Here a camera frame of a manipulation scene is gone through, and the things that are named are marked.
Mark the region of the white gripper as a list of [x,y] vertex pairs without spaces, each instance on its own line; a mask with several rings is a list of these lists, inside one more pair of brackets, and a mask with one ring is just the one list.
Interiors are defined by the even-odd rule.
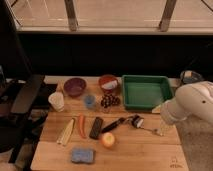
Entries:
[[[174,125],[179,121],[177,114],[179,110],[176,104],[166,101],[162,105],[158,105],[152,109],[152,113],[160,113],[162,120],[167,125]],[[166,125],[161,124],[158,133],[160,136],[164,136],[166,132]]]

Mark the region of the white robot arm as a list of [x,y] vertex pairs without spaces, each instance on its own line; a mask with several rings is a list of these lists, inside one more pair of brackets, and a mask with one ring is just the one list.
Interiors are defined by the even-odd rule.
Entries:
[[155,130],[164,136],[170,127],[190,115],[213,125],[213,82],[202,81],[180,86],[172,99],[154,108],[161,115],[160,127]]

